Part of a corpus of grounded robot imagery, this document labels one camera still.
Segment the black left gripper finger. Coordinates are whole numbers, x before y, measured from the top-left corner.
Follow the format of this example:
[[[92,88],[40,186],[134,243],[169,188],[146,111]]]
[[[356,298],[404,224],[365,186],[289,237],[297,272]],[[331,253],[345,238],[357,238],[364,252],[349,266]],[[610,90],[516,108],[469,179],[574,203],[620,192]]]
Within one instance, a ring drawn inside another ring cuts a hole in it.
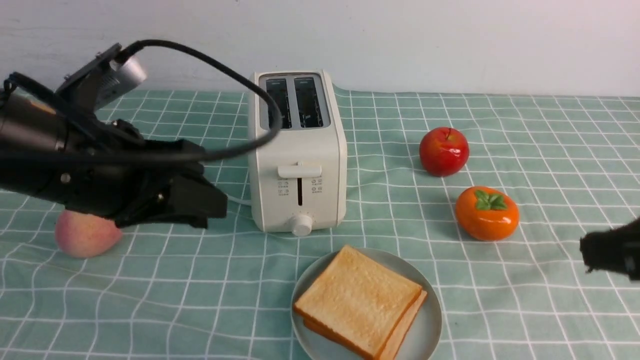
[[[174,175],[145,205],[146,224],[180,224],[207,229],[227,216],[227,195],[203,177]]]

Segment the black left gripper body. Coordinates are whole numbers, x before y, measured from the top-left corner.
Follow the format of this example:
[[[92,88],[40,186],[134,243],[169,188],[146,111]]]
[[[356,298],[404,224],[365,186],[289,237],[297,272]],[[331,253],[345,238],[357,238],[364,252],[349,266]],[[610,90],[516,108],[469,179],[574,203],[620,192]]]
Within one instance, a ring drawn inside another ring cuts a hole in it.
[[[98,146],[72,125],[56,126],[55,150],[65,155],[97,155]],[[164,151],[183,154],[204,152],[204,148],[188,140],[146,140],[137,129],[125,121],[123,126],[107,127],[115,130],[115,150]],[[204,177],[204,166],[198,162],[172,167],[143,167],[141,165],[65,165],[55,171],[55,203],[67,210],[92,214],[112,220],[120,228],[146,224],[146,204],[153,192],[176,175]]]

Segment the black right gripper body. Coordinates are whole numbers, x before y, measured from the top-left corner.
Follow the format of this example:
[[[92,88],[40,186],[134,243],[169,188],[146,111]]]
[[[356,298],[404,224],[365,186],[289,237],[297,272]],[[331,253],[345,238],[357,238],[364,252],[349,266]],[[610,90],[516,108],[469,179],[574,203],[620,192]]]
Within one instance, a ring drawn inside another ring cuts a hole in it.
[[[617,228],[592,231],[579,239],[586,273],[604,271],[640,280],[640,219]]]

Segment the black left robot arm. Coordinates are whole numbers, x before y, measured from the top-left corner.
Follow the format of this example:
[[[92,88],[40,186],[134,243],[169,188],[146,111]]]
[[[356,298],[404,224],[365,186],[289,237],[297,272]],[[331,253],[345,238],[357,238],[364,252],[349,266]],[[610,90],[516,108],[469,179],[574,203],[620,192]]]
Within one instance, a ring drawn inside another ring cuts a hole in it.
[[[96,164],[99,155],[163,157],[203,153],[187,140],[145,139],[131,123],[107,124],[95,114],[103,76],[98,71],[60,94],[25,75],[1,93],[1,187],[116,227],[185,224],[206,229],[227,215],[227,196],[205,178],[199,162],[168,167]]]

